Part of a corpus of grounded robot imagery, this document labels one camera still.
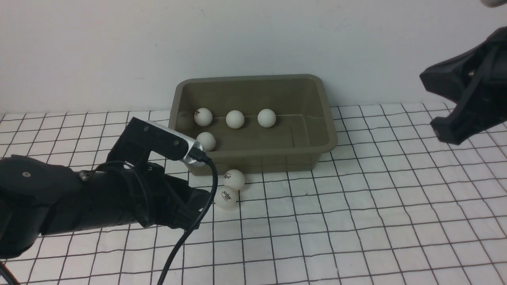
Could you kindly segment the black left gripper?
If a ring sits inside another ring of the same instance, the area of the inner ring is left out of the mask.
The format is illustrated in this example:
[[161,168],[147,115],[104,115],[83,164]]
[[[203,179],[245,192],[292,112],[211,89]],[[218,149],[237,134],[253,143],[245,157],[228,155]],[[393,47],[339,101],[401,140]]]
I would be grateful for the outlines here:
[[189,186],[187,180],[167,175],[163,166],[149,162],[131,169],[132,222],[188,230],[210,199],[210,193]]

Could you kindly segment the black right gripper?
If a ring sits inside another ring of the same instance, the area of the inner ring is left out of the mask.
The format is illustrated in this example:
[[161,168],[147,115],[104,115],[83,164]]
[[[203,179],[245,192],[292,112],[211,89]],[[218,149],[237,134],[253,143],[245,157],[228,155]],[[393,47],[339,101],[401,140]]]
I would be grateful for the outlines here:
[[[425,90],[456,103],[451,114],[431,121],[437,139],[460,145],[505,123],[506,73],[506,27],[477,47],[424,70],[419,78]],[[466,99],[461,104],[464,92]]]

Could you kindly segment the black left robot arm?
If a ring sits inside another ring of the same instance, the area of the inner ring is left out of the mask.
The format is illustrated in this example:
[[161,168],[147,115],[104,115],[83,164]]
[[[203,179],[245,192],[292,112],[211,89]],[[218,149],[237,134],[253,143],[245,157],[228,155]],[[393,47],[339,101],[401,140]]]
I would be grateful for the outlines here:
[[152,162],[75,172],[13,155],[1,160],[1,258],[19,257],[40,235],[133,223],[188,230],[209,198]]

